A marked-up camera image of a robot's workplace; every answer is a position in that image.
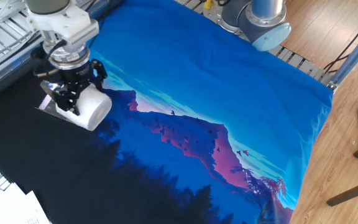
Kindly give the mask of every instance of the black cloth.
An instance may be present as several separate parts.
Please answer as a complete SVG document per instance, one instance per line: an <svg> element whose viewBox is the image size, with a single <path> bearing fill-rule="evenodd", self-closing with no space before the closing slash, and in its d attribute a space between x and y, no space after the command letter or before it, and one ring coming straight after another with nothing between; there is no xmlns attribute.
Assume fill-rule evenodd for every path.
<svg viewBox="0 0 358 224"><path fill-rule="evenodd" d="M0 94L1 174L33 190L54 224L137 223L113 212L118 184L107 167L114 155L98 154L95 133L36 109L45 97L40 81L29 73Z"/></svg>

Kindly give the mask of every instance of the fabric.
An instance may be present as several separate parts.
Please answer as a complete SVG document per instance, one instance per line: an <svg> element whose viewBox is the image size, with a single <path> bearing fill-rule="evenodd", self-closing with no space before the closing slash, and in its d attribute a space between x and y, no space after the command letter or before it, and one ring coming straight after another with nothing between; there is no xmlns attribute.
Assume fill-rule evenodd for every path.
<svg viewBox="0 0 358 224"><path fill-rule="evenodd" d="M172 0L127 0L92 51L121 90L106 119L121 127L108 138L125 145L119 159L136 149L179 192L210 186L233 223L289 222L331 90Z"/></svg>
<svg viewBox="0 0 358 224"><path fill-rule="evenodd" d="M0 172L54 224L288 223L333 93L172 0L126 0L91 48L113 101L94 132L0 94Z"/></svg>

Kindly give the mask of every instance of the blue cloth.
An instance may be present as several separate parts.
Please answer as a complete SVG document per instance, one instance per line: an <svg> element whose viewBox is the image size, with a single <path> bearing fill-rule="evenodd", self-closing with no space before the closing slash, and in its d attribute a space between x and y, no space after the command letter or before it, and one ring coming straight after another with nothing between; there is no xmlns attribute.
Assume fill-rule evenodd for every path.
<svg viewBox="0 0 358 224"><path fill-rule="evenodd" d="M220 217L234 213L233 223L262 223L269 219L263 207L269 206L276 210L276 223L289 222L312 146L331 110L331 90L174 0L126 0L106 18L91 51L109 73L106 88L134 90L136 95L126 103L127 109L142 117L135 119L133 114L113 109L106 120L121 119L121 130L110 141L119 139L128 148L137 148L140 164L165 166L165 171L178 175L179 189L189 187L195 193L211 184L213 206L220 208ZM167 136L170 127L158 127L164 119L158 114L194 118L201 129L206 129L203 122L224 128L216 129L210 156L203 156L201 149L188 143L191 136L183 134L200 126L172 118L172 126L183 128L182 136ZM157 118L160 123L152 127L148 122ZM218 158L222 153L218 145L224 147L222 139L229 142L224 149L228 152ZM169 145L172 152L160 155L142 149L146 143L156 144L153 141L166 145L161 147ZM184 144L193 149L185 149ZM182 163L196 158L195 163L201 164L197 169L207 172L190 177L197 172L177 170L179 165L169 162L173 156ZM262 206L242 195L249 196L258 184L273 195L264 198Z"/></svg>

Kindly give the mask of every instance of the white paper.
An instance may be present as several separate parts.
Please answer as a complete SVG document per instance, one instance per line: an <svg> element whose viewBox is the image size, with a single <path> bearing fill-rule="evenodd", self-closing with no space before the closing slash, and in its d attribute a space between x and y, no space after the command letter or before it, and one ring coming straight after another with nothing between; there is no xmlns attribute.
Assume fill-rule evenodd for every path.
<svg viewBox="0 0 358 224"><path fill-rule="evenodd" d="M16 184L11 184L5 192L0 190L2 223L50 224L33 191L24 195Z"/></svg>

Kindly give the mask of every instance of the wooden floor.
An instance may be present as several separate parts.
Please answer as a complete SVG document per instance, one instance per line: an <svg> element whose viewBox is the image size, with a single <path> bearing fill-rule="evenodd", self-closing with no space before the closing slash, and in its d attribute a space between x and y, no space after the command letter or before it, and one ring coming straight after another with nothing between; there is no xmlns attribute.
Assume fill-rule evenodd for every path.
<svg viewBox="0 0 358 224"><path fill-rule="evenodd" d="M358 32L358 0L288 0L287 8L293 32L284 46L321 67ZM358 198L326 205L330 197L358 185L358 159L352 155L358 150L357 110L358 66L335 93L291 223L358 223Z"/></svg>

